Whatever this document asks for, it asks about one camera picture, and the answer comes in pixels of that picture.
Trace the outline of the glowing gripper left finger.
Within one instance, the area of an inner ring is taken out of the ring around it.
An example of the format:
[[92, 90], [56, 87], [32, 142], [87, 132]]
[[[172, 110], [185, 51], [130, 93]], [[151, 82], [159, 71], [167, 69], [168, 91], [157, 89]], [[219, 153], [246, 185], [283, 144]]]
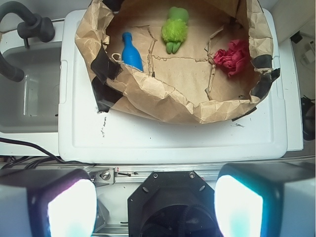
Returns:
[[90, 237], [95, 185], [83, 169], [2, 169], [2, 237]]

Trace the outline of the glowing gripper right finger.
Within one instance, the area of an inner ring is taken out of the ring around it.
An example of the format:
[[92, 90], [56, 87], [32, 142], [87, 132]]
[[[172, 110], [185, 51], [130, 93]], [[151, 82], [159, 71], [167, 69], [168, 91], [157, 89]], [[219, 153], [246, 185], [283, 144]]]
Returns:
[[214, 205], [225, 237], [314, 237], [316, 166], [227, 163], [217, 178]]

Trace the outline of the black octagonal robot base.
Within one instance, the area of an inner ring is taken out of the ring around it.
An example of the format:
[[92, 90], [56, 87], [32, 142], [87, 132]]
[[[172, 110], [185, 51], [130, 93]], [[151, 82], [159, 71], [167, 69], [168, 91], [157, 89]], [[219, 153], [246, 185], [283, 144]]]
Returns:
[[220, 237], [214, 189], [194, 171], [152, 172], [127, 199], [130, 237]]

